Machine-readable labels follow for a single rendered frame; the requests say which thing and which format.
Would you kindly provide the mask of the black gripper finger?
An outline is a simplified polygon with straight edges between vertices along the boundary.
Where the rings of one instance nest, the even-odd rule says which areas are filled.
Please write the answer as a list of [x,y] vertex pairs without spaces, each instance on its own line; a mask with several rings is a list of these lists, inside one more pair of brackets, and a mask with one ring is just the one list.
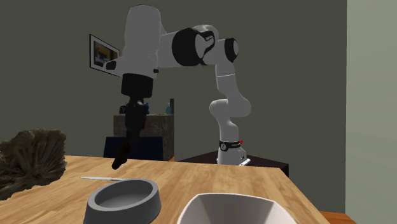
[[112,163],[112,168],[114,170],[117,170],[128,160],[128,155],[130,153],[131,147],[133,147],[139,139],[139,133],[140,130],[138,129],[127,130],[126,139]]

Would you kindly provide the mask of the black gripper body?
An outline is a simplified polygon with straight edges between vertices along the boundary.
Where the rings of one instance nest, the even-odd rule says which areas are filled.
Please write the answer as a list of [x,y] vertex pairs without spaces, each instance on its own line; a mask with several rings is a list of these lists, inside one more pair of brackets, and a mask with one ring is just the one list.
[[127,130],[140,131],[144,128],[147,106],[144,99],[150,98],[153,91],[153,78],[126,73],[122,77],[122,94],[129,96],[125,108],[125,126]]

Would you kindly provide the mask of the dark blue furniture block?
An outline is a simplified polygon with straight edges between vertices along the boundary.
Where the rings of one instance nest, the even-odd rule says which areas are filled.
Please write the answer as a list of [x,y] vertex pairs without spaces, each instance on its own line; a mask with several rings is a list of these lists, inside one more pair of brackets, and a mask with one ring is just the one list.
[[[125,137],[107,137],[103,157],[115,158],[124,142]],[[162,137],[140,137],[137,144],[130,150],[127,158],[138,160],[163,160]]]

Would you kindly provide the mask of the thin white knife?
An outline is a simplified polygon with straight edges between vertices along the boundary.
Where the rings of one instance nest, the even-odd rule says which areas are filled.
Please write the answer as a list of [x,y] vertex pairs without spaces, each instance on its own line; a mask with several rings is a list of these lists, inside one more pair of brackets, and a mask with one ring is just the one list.
[[106,181],[123,181],[123,180],[126,180],[126,178],[91,177],[91,176],[85,176],[85,177],[80,177],[80,178],[81,179],[106,180]]

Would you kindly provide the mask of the stone-fronted counter with items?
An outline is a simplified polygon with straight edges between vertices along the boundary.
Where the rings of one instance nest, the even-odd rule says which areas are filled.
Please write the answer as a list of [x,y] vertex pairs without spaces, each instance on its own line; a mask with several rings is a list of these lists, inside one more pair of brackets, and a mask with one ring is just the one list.
[[162,137],[164,161],[174,157],[174,115],[150,114],[140,137]]

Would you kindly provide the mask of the grey round bowl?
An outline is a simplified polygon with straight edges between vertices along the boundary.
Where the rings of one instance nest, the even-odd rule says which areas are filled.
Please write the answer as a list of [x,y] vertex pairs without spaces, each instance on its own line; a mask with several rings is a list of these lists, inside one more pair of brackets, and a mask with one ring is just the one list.
[[162,203],[150,179],[126,179],[105,185],[87,200],[83,224],[151,224]]

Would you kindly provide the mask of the brown coral-shaped ornament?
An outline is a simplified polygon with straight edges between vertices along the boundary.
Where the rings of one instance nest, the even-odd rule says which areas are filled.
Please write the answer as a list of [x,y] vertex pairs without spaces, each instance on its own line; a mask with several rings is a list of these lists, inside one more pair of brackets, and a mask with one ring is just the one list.
[[0,143],[0,200],[59,180],[66,170],[66,134],[32,129]]

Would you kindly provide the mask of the wooden table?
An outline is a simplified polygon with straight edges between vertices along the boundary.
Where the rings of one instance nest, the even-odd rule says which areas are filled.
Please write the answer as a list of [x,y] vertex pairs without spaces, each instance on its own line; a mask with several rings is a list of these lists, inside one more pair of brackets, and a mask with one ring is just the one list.
[[278,168],[129,160],[118,170],[112,159],[66,156],[64,175],[0,201],[0,224],[82,224],[87,200],[106,180],[80,177],[146,178],[159,187],[162,209],[153,224],[176,224],[199,193],[222,192],[274,200],[298,224],[329,224],[310,200]]

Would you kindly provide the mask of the white faceted bowl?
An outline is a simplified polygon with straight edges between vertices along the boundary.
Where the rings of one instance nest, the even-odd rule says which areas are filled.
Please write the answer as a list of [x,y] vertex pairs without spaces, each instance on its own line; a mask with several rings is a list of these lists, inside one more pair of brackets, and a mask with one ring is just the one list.
[[200,193],[192,198],[177,224],[298,224],[273,200],[236,193]]

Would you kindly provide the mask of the dark robot stand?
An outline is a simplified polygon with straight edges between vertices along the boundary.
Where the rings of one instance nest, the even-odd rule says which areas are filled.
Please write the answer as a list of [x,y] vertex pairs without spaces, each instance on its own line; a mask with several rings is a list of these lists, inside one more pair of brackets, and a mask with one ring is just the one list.
[[[181,162],[216,164],[217,157],[218,157],[218,152],[213,151],[213,152],[205,153],[203,155],[198,155],[195,157],[183,159],[181,160]],[[285,173],[287,177],[289,176],[289,164],[287,163],[269,160],[266,158],[255,157],[252,155],[248,155],[248,158],[251,160],[250,163],[248,163],[248,166],[280,168],[280,170],[283,173]]]

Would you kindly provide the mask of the framed wall picture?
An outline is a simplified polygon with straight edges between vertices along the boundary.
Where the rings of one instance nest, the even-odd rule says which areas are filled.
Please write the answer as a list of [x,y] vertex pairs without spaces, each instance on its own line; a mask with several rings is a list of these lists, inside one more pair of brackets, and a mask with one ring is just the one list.
[[120,56],[119,49],[105,41],[89,34],[89,63],[90,68],[119,77],[113,70],[107,70],[105,63]]

